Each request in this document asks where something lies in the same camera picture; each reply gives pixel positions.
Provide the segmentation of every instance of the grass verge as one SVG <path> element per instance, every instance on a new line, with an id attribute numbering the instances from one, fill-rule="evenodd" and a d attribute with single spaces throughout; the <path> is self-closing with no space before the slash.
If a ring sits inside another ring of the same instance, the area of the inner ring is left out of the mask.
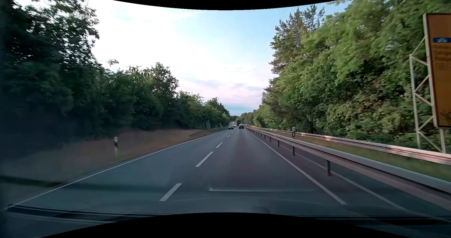
<path id="1" fill-rule="evenodd" d="M 290 133 L 284 133 L 279 131 L 270 131 L 274 134 L 279 134 L 286 137 L 291 137 Z M 307 143 L 316 144 L 319 146 L 328 147 L 331 149 L 339 150 L 349 154 L 358 155 L 370 160 L 376 160 L 385 164 L 389 164 L 402 169 L 407 169 L 420 174 L 428 175 L 431 177 L 439 178 L 451 182 L 451 166 L 446 164 L 439 164 L 435 162 L 430 162 L 426 160 L 419 160 L 415 158 L 410 158 L 407 156 L 386 153 L 382 151 L 377 151 L 373 149 L 367 149 L 358 146 L 351 146 L 342 143 L 330 142 L 320 139 L 315 139 L 311 137 L 296 135 L 295 139 L 301 140 Z"/>

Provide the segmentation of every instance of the highway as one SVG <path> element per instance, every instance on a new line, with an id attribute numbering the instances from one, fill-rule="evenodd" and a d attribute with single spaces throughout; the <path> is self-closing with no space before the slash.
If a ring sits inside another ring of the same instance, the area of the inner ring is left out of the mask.
<path id="1" fill-rule="evenodd" d="M 177 214 L 263 212 L 339 215 L 343 207 L 451 214 L 305 151 L 247 129 L 225 130 L 83 177 L 13 206 Z"/>

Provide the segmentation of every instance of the blue sky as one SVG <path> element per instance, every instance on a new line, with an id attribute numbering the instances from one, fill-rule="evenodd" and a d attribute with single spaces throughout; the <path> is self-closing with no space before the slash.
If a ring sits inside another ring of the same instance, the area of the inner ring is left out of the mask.
<path id="1" fill-rule="evenodd" d="M 113 70 L 161 62 L 179 80 L 179 90 L 200 93 L 205 100 L 218 97 L 232 115 L 258 108 L 263 89 L 275 76 L 268 64 L 274 27 L 297 8 L 208 11 L 88 1 L 100 20 L 100 40 L 93 49 L 100 62 L 118 60 Z M 346 8 L 317 6 L 326 14 Z"/>

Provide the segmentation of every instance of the road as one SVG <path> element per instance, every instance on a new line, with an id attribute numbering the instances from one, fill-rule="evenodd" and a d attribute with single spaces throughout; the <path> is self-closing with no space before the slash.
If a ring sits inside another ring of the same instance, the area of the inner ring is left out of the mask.
<path id="1" fill-rule="evenodd" d="M 116 213 L 334 215 L 340 206 L 450 213 L 247 129 L 220 131 L 84 177 L 19 206 Z"/>

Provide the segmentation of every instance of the blue logo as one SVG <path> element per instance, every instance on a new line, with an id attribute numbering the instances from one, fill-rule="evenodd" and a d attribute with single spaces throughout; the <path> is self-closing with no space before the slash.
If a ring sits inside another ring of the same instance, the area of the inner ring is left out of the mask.
<path id="1" fill-rule="evenodd" d="M 451 37 L 434 37 L 434 43 L 451 43 Z"/>

